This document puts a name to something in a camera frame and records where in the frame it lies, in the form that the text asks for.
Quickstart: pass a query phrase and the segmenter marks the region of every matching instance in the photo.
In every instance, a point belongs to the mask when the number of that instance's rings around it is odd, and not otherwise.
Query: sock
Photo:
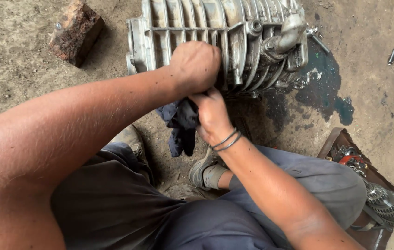
[[[227,171],[227,169],[219,164],[207,167],[203,171],[203,183],[205,187],[219,189],[219,179],[225,171]]]

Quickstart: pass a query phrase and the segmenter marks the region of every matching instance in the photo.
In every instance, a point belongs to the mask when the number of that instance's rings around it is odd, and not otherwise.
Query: wooden block
[[[104,20],[83,0],[74,0],[56,23],[49,50],[80,67],[104,27]]]

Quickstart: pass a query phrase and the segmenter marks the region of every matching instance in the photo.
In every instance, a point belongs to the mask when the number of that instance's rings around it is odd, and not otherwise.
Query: hand
[[[220,69],[220,49],[202,41],[180,44],[169,66],[177,74],[188,94],[201,93],[212,87]]]
[[[211,87],[208,95],[194,94],[189,99],[198,106],[201,126],[197,131],[207,143],[214,146],[234,131],[222,94],[216,88]]]

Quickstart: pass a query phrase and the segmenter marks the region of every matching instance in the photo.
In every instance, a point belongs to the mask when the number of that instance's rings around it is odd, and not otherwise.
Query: dirty floor
[[[320,27],[333,56],[311,44],[310,62],[322,65],[304,90],[283,91],[261,101],[228,104],[245,117],[256,144],[316,156],[336,126],[394,184],[394,0],[302,0],[310,25]],[[126,75],[126,19],[140,14],[138,0],[89,0],[106,22],[91,54],[77,69],[47,50],[67,0],[0,0],[0,113],[31,98],[76,84]],[[189,167],[203,157],[172,159],[169,129],[153,112],[136,122],[159,177],[158,189],[185,183]],[[389,241],[394,250],[394,235]]]

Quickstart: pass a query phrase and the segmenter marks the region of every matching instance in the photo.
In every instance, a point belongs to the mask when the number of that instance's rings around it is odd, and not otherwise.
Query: metal gear
[[[367,205],[371,207],[388,225],[394,226],[394,192],[381,185],[365,182]]]

